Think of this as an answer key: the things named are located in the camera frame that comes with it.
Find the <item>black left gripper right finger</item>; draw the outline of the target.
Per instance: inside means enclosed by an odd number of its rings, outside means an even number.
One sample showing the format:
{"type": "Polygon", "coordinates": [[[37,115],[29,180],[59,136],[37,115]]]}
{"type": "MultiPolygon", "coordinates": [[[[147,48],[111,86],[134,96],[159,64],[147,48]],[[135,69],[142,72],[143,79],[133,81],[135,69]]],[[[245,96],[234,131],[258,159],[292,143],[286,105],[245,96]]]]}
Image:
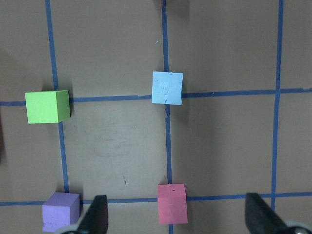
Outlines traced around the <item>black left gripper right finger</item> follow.
{"type": "Polygon", "coordinates": [[[288,229],[257,193],[246,193],[245,224],[251,234],[285,234],[288,229]]]}

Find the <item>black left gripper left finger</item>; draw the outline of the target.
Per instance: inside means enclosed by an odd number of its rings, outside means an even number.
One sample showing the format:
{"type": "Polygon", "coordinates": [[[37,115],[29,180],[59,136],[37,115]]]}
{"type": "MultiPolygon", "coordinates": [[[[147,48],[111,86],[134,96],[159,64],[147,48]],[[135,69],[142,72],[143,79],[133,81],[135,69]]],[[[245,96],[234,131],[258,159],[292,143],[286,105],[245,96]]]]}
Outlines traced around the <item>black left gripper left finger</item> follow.
{"type": "Polygon", "coordinates": [[[106,234],[108,230],[108,202],[106,195],[97,195],[93,199],[84,218],[80,222],[79,234],[106,234]]]}

